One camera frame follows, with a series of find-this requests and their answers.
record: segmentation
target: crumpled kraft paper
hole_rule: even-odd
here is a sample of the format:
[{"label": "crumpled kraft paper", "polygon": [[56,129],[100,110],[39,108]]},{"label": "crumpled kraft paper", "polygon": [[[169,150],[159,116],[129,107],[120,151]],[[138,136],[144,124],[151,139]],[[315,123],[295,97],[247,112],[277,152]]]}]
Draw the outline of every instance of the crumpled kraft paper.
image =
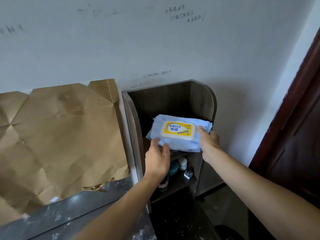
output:
[{"label": "crumpled kraft paper", "polygon": [[0,94],[0,224],[129,175],[113,79]]}]

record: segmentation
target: wooden shelf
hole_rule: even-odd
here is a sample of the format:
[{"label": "wooden shelf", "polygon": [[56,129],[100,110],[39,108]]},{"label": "wooden shelf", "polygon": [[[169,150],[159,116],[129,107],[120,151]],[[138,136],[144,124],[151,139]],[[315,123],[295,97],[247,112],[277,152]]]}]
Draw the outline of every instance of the wooden shelf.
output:
[{"label": "wooden shelf", "polygon": [[[143,141],[144,153],[146,153],[149,150],[151,141],[149,139],[147,139],[146,137],[144,137],[142,139],[142,141]],[[192,153],[192,152],[182,152],[182,151],[177,151],[177,150],[170,150],[170,161],[174,161],[180,157],[185,157],[186,155],[188,155],[190,153]]]},{"label": "wooden shelf", "polygon": [[150,202],[154,203],[161,200],[164,197],[171,195],[174,192],[177,192],[180,189],[183,189],[186,186],[194,184],[198,179],[193,175],[190,179],[187,179],[184,175],[184,171],[178,169],[178,172],[169,176],[169,187],[165,191],[156,190],[150,198]]}]

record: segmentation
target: gray countertop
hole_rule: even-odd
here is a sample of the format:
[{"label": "gray countertop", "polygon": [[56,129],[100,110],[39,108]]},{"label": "gray countertop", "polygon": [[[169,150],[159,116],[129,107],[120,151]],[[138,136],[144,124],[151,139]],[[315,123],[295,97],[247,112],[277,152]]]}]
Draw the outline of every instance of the gray countertop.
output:
[{"label": "gray countertop", "polygon": [[[46,205],[31,216],[0,226],[0,240],[71,239],[133,186],[131,177],[106,184],[102,192],[84,191]],[[128,239],[156,239],[145,209]]]}]

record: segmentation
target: hand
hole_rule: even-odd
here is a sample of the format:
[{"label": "hand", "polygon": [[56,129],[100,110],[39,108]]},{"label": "hand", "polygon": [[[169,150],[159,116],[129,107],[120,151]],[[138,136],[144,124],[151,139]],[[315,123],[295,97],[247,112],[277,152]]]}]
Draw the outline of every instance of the hand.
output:
[{"label": "hand", "polygon": [[153,139],[146,152],[146,171],[144,177],[155,180],[158,185],[167,175],[170,167],[170,148],[167,143],[163,145],[162,152],[158,147],[160,138]]},{"label": "hand", "polygon": [[202,157],[208,163],[209,155],[212,153],[212,149],[215,148],[221,150],[219,142],[220,137],[212,130],[209,134],[206,133],[201,125],[198,126],[198,132],[200,134],[200,146],[203,151]]}]

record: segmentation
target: yellow label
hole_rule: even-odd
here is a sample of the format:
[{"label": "yellow label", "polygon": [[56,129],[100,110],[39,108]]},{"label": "yellow label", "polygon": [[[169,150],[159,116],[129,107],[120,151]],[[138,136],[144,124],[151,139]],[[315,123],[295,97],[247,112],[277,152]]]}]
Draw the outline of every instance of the yellow label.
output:
[{"label": "yellow label", "polygon": [[163,132],[179,136],[191,136],[192,125],[180,122],[167,122]]}]

